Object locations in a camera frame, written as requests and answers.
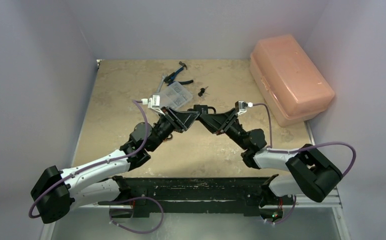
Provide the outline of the black padlock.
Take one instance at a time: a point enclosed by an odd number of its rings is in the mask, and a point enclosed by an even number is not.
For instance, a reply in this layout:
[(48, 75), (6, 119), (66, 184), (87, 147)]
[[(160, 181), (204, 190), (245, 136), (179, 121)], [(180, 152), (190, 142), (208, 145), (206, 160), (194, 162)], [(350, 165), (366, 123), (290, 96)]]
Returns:
[(196, 112), (199, 112), (201, 115), (217, 113), (215, 107), (209, 105), (195, 104), (192, 109)]

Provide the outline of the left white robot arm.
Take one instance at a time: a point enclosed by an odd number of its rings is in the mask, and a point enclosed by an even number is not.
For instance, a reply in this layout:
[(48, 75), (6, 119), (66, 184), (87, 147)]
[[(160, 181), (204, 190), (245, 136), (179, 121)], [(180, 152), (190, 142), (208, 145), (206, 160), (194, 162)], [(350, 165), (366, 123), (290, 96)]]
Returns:
[(187, 131), (200, 116), (199, 111), (177, 111), (162, 108), (158, 121), (138, 123), (128, 141), (112, 153), (83, 165), (59, 170), (55, 165), (46, 168), (36, 181), (30, 195), (33, 204), (28, 216), (41, 218), (50, 224), (64, 217), (81, 200), (76, 194), (106, 177), (141, 167), (173, 132)]

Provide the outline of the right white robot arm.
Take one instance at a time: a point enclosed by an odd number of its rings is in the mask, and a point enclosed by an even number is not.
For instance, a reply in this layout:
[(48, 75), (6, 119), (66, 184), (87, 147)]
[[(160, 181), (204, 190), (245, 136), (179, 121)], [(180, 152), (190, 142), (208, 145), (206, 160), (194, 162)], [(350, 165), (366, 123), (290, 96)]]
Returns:
[(272, 149), (262, 129), (244, 130), (233, 111), (202, 113), (198, 120), (212, 134), (227, 135), (244, 152), (245, 165), (253, 169), (276, 169), (288, 175), (275, 176), (263, 185), (261, 196), (269, 204), (286, 195), (303, 194), (321, 203), (343, 179), (341, 171), (314, 145), (294, 150)]

